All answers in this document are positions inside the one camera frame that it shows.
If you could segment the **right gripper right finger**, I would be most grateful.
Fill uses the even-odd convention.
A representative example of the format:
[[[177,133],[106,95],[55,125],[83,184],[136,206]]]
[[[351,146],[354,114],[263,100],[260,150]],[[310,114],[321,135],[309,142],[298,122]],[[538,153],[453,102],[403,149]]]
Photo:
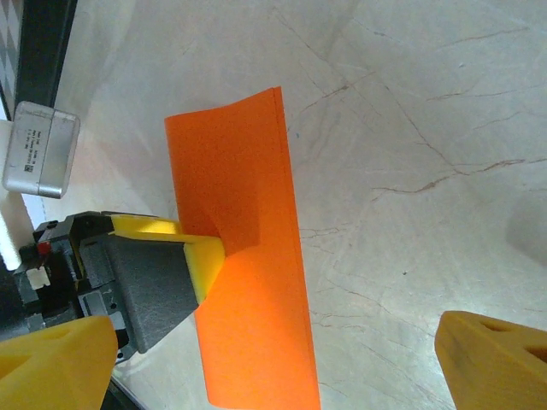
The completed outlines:
[[[446,311],[434,346],[457,409],[546,408],[545,331]]]

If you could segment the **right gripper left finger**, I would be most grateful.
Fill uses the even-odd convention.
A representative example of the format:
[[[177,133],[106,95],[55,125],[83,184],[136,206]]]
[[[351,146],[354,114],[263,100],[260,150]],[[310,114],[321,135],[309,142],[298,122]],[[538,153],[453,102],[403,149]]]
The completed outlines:
[[[2,409],[98,409],[118,341],[107,316],[90,316],[1,342]]]

